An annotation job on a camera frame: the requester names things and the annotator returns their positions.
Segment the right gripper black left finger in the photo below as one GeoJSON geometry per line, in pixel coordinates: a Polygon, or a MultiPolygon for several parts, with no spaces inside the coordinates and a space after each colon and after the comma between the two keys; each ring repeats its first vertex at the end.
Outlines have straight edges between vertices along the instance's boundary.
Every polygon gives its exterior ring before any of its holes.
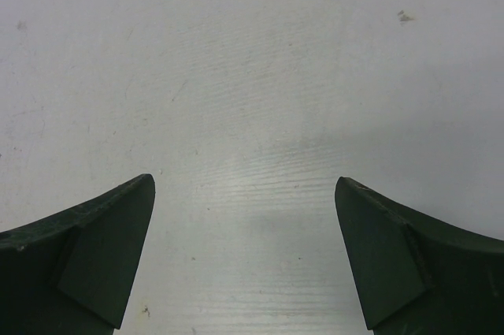
{"type": "Polygon", "coordinates": [[[112,334],[122,325],[153,213],[141,174],[1,234],[3,334],[112,334]]]}

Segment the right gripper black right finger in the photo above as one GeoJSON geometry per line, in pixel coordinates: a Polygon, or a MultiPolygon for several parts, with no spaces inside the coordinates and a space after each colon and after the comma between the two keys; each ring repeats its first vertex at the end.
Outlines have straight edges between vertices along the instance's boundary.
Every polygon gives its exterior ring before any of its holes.
{"type": "Polygon", "coordinates": [[[335,208],[368,330],[501,334],[503,242],[433,218],[349,178],[335,208]]]}

